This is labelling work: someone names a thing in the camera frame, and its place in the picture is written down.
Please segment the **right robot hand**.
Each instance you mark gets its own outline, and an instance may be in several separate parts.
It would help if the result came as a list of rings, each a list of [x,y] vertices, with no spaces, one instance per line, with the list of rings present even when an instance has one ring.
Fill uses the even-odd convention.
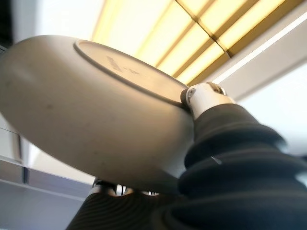
[[[178,195],[138,190],[112,196],[96,181],[70,230],[304,230],[307,163],[284,139],[233,102],[218,85],[181,93],[194,122]]]

